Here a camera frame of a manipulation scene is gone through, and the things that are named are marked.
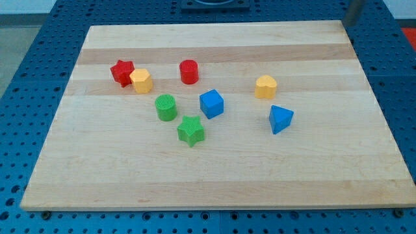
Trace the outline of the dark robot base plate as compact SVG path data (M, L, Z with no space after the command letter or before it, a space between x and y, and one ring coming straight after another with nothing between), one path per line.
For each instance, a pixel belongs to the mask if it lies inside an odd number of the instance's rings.
M249 0L180 0L182 11L185 10L248 10Z

